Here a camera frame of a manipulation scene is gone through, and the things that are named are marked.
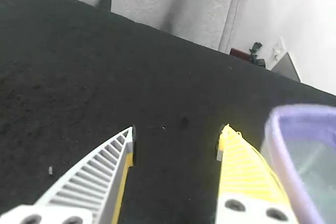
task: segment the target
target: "black object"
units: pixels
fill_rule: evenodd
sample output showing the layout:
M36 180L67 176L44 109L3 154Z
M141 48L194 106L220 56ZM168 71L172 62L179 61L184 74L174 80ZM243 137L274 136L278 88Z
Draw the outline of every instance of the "black object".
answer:
M183 117L181 117L180 118L180 120L178 121L179 123L179 127L178 127L178 129L181 131L181 130L185 130L185 129L187 129L188 128L188 126L189 126L189 119L188 119L188 117L186 117L186 116L183 116Z
M209 223L223 123L259 148L274 106L336 105L330 94L74 0L0 0L0 50L0 212L33 204L135 124L139 162L119 224ZM183 131L181 111L190 121Z

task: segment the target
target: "white wall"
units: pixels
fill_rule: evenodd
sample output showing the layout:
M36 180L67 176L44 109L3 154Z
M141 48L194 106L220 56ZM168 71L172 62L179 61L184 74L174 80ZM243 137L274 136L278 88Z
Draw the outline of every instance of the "white wall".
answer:
M301 81L336 95L336 0L248 0L233 47L261 42L270 65L280 37Z

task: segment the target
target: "dark carpet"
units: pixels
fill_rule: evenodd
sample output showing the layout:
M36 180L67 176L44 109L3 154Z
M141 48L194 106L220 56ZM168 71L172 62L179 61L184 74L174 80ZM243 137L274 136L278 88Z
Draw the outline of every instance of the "dark carpet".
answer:
M260 147L293 103L336 97L74 0L0 0L0 212L135 124L119 223L211 223L220 126Z

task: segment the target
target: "purple plastic container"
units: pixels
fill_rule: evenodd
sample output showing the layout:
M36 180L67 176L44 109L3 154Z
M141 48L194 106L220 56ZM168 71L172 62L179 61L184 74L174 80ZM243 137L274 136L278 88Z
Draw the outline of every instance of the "purple plastic container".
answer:
M261 154L278 175L300 223L335 223L335 108L275 108L265 126Z

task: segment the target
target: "red object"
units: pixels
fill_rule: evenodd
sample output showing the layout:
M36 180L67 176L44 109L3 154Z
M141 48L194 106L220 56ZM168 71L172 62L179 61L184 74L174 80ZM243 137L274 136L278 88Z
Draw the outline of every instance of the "red object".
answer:
M230 55L235 56L239 59L251 62L250 54L248 54L246 52L243 52L243 51L240 51L238 49L232 48L231 51L230 51Z

